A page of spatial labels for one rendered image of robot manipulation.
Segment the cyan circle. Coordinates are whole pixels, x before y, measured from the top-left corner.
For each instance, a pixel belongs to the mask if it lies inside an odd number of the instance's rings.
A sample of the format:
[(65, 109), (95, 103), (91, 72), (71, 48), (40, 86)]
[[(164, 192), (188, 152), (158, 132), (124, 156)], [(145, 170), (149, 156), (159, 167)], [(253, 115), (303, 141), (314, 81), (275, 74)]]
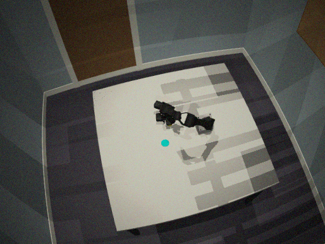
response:
[(161, 142), (161, 145), (162, 145), (163, 147), (167, 147), (167, 146), (169, 145), (169, 141), (168, 141), (168, 140), (163, 140), (163, 141)]

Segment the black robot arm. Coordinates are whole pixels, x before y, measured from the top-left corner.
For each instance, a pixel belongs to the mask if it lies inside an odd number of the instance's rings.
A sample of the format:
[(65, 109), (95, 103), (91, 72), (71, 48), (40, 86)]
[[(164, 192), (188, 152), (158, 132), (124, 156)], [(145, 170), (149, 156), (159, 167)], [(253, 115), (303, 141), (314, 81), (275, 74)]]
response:
[(166, 125), (172, 125), (176, 122), (176, 120), (178, 120), (183, 126), (189, 128), (194, 127), (195, 125), (199, 125), (199, 126), (203, 126), (205, 130), (212, 130), (215, 121), (215, 119), (210, 118), (210, 116), (205, 117), (203, 119), (199, 119), (195, 115), (186, 112), (187, 118), (185, 120), (185, 123), (183, 124), (180, 118), (181, 118), (181, 114), (185, 114), (185, 113), (175, 111), (174, 106), (165, 102), (156, 101), (154, 103), (154, 108), (159, 109), (159, 112), (163, 115), (169, 115), (164, 117), (164, 120), (166, 120)]

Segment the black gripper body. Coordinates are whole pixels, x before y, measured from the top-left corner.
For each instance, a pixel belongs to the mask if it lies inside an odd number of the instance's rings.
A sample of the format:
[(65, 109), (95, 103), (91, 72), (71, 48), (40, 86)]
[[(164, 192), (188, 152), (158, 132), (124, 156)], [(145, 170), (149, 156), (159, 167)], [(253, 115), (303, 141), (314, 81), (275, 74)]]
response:
[(169, 115), (161, 116), (161, 113), (156, 113), (156, 121), (162, 121), (165, 116), (169, 116)]

